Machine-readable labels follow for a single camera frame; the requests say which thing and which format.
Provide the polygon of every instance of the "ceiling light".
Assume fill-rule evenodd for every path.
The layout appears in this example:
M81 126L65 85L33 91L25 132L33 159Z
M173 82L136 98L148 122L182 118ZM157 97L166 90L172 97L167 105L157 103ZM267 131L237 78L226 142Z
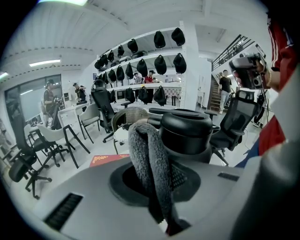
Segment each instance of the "ceiling light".
M28 93L28 92L32 92L32 91L33 91L33 89L30 89L30 90L28 90L28 91L26 91L26 92L21 93L20 95L24 95L24 94L26 94L26 93Z
M39 0L38 2L68 2L83 6L88 0Z
M2 73L1 75L0 75L0 79L2 79L3 77L6 77L8 75L8 73Z
M60 62L60 59L31 63L31 64L29 64L29 66L34 67L34 66L38 66L38 65L43 65L43 64L47 64L47 63L55 63L55 62Z

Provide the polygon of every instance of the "black office chair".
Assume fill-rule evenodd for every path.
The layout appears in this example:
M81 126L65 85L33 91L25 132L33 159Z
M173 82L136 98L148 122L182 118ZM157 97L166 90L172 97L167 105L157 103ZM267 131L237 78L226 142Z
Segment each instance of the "black office chair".
M220 131L211 136L210 144L212 152L215 153L227 166L228 162L224 159L225 148L230 151L242 142L244 130L251 119L258 115L261 110L254 102L254 92L237 91L236 97L230 102L229 109L221 121Z
M113 136L112 119L116 113L113 111L105 88L105 83L102 80L96 80L94 82L91 89L91 95L103 116L103 120L100 120L100 126L105 129L106 133L109 133L109 135L103 139L103 142L106 143L107 138ZM123 103L121 106L127 108L129 104L131 104L131 102Z
M24 122L20 114L16 115L12 121L12 127L15 133L16 145L19 149L18 153L11 160L14 163L9 169L9 176L14 182L19 182L23 177L27 179L27 173L31 176L25 189L30 192L28 188L32 185L33 197L39 199L39 196L35 195L35 183L37 180L52 181L51 178L39 176L40 172L45 168L45 164L38 170L32 168L32 165L37 161L37 155L33 148L31 148L25 139L24 134Z

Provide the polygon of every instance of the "wicker chair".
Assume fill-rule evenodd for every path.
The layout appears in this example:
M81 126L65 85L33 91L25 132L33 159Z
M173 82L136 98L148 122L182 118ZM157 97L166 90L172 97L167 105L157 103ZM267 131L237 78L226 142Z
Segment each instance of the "wicker chair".
M146 110L140 107L129 107L129 108L122 109L112 119L112 130L113 132L115 132L118 130L121 124L135 123L136 121L144 117L148 117L148 113ZM116 153L118 154L116 142L117 141L113 139L113 145L116 150Z

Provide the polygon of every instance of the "glass wall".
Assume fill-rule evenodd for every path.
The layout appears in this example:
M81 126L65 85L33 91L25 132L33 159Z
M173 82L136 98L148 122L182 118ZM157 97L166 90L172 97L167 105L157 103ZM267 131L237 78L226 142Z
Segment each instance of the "glass wall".
M5 91L6 107L9 119L18 109L22 113L24 121L32 126L42 122L41 101L44 95L47 81L53 80L53 94L58 98L62 97L61 76L53 75L39 78L12 89Z

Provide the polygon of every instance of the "person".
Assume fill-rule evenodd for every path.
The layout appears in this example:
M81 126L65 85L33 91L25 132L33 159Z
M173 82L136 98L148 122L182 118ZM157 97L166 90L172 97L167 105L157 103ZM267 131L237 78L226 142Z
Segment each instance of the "person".
M145 77L145 83L153 83L153 74L155 74L155 72L153 70L149 71L148 76ZM152 103L153 100L153 89L148 89L148 103Z
M53 88L53 80L50 79L46 83L46 90L44 92L44 104L45 104L45 110L44 113L44 126L48 126L49 117L53 115L53 98L54 94L52 92Z
M228 71L224 70L223 71L223 77L221 77L220 79L220 84L219 87L217 89L218 94L220 94L220 86L222 86L221 89L221 101L220 101L220 114L223 113L224 110L224 106L228 101L229 98L229 94L231 92L231 79L228 76Z
M139 76L138 73L135 73L135 84L142 84L142 78Z
M291 75L293 74L298 63L297 53L291 38L286 30L270 14L268 16L268 29L272 44L272 65L271 69L265 75L267 86L277 92L280 92ZM258 71L263 70L263 66L258 64ZM241 80L237 73L233 73L239 84ZM268 149L285 141L285 135L275 116L261 130L258 140L250 149L246 158L238 163L236 167L245 167L247 161L255 156L263 155Z
M266 99L263 95L263 90L261 90L261 93L257 96L257 103L260 106L262 106L260 113L258 114L258 116L254 117L254 121L253 121L253 126L255 126L257 128L259 128L258 122L262 118L265 108L267 108L267 105L269 106L270 94L269 94L268 90L265 91L265 96L266 96Z
M78 99L78 102L84 102L85 101L85 89L86 87L82 86L82 85L78 85L77 83L74 83L73 86L75 87L75 93L77 94L77 99Z

